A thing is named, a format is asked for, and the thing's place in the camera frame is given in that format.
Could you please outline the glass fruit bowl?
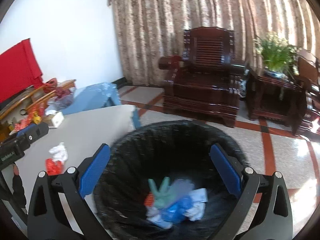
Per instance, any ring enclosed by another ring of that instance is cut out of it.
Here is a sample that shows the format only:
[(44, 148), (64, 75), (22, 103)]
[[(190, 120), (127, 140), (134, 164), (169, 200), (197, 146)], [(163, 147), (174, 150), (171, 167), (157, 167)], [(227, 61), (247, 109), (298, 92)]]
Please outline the glass fruit bowl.
[(50, 107), (53, 107), (53, 109), (59, 111), (62, 109), (65, 109), (69, 107), (74, 101), (74, 96), (73, 94), (68, 94), (63, 96), (62, 98), (59, 98), (57, 96), (49, 99), (47, 101), (47, 105)]

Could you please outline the red apples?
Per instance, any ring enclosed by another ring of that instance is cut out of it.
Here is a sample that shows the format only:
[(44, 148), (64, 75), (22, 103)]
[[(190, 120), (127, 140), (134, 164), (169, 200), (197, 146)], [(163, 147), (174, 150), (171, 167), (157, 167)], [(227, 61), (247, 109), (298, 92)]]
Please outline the red apples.
[(65, 96), (68, 96), (70, 94), (72, 94), (72, 91), (68, 88), (57, 87), (55, 90), (55, 95), (58, 99), (64, 98)]

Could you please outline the crumpled white tissue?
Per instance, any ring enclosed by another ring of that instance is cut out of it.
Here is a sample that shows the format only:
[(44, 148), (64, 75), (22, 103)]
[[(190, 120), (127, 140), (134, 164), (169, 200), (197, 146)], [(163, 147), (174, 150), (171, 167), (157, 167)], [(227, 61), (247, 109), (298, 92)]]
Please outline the crumpled white tissue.
[(52, 160), (54, 162), (60, 161), (62, 164), (64, 164), (68, 159), (68, 153), (64, 142), (61, 142), (57, 146), (51, 148), (49, 153), (52, 155)]

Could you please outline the green rubber glove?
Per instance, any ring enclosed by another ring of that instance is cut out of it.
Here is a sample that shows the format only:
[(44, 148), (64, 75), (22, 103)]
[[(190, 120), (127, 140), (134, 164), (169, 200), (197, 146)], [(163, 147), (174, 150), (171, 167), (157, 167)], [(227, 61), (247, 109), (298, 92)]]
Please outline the green rubber glove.
[(159, 189), (157, 188), (156, 183), (153, 179), (148, 179), (148, 184), (150, 191), (154, 197), (153, 206), (157, 209), (168, 207), (173, 199), (172, 191), (170, 188), (170, 178), (165, 177), (162, 180)]

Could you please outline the dark wooden side table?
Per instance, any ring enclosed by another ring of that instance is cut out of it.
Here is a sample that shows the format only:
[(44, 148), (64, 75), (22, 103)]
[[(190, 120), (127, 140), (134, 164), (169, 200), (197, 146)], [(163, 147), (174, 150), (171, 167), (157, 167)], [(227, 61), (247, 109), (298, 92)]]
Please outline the dark wooden side table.
[(267, 76), (262, 68), (249, 67), (246, 82), (248, 117), (274, 120), (292, 128), (301, 93), (302, 88), (294, 82)]

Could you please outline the potted green plant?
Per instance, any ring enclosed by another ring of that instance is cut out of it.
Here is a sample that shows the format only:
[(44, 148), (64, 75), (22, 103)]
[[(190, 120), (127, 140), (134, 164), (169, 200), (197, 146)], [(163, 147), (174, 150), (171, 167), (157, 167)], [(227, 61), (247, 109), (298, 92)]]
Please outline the potted green plant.
[(264, 37), (255, 37), (255, 47), (262, 58), (265, 75), (279, 79), (293, 77), (297, 46), (270, 31)]

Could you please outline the red crumpled wrapper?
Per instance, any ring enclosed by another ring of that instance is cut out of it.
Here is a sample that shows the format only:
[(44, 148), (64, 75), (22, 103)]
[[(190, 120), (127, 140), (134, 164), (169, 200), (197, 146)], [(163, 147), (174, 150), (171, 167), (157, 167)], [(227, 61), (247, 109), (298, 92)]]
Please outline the red crumpled wrapper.
[(52, 158), (48, 158), (45, 161), (46, 164), (46, 172), (49, 176), (60, 175), (63, 173), (64, 162), (57, 160), (54, 161)]

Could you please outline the tissue box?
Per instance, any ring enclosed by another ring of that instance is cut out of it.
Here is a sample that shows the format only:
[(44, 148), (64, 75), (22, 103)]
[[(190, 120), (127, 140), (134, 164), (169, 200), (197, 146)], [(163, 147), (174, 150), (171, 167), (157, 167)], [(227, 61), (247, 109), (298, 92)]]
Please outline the tissue box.
[(45, 116), (43, 122), (48, 125), (49, 129), (55, 129), (62, 124), (64, 119), (65, 117), (61, 111), (55, 111), (53, 114)]

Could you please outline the blue plastic bag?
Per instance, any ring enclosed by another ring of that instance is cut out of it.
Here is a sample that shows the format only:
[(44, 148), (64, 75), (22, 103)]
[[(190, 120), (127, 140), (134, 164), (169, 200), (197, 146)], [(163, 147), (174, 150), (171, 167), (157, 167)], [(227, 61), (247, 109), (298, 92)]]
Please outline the blue plastic bag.
[(170, 201), (161, 209), (161, 218), (168, 223), (179, 224), (186, 220), (184, 215), (193, 207), (190, 196), (194, 184), (189, 179), (176, 179), (169, 187)]

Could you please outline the snack basket with red packets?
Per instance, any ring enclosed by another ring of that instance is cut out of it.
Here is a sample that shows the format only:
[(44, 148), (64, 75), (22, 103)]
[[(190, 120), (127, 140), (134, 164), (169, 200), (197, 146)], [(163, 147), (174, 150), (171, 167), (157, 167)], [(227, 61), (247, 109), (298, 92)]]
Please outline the snack basket with red packets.
[(29, 111), (26, 109), (13, 110), (8, 115), (9, 130), (18, 132), (31, 124), (38, 125), (44, 117), (45, 106), (45, 103), (40, 103), (31, 107)]

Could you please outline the wooden tv cabinet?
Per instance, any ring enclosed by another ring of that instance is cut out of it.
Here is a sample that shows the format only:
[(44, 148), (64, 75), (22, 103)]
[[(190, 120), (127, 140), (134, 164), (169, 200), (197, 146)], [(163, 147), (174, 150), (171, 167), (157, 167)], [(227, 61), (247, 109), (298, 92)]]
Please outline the wooden tv cabinet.
[[(57, 87), (63, 87), (68, 89), (73, 89), (76, 87), (75, 85), (76, 79), (66, 80), (63, 82), (57, 82)], [(21, 94), (16, 96), (16, 98), (12, 99), (6, 106), (1, 109), (1, 142), (9, 137), (9, 123), (8, 123), (8, 115), (15, 109), (26, 109), (29, 111), (31, 107), (38, 105), (40, 103), (45, 103), (47, 105), (47, 101), (53, 97), (55, 97), (55, 90), (46, 94), (43, 91), (43, 85), (39, 88), (34, 88), (33, 86), (27, 88)]]

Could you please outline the red cloth over television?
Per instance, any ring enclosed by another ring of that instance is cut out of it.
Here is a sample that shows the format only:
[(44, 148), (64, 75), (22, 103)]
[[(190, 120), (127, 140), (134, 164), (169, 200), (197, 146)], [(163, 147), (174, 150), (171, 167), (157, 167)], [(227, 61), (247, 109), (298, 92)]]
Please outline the red cloth over television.
[(36, 61), (29, 39), (22, 40), (1, 54), (1, 102), (30, 86), (43, 85), (42, 71)]

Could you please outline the floral beige curtain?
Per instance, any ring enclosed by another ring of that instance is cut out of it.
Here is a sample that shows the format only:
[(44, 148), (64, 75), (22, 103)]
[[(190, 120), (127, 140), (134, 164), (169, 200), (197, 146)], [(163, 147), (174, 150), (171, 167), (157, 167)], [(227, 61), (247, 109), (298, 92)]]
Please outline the floral beige curtain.
[(134, 85), (161, 85), (174, 69), (262, 67), (260, 39), (319, 56), (319, 13), (310, 0), (108, 0), (120, 62)]

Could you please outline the orange foam net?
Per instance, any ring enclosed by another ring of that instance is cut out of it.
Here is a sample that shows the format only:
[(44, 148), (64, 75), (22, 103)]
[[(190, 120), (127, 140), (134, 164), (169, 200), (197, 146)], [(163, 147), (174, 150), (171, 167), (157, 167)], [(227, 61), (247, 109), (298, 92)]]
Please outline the orange foam net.
[(150, 192), (144, 200), (144, 205), (146, 207), (152, 207), (153, 203), (154, 203), (154, 197), (153, 197), (153, 194)]

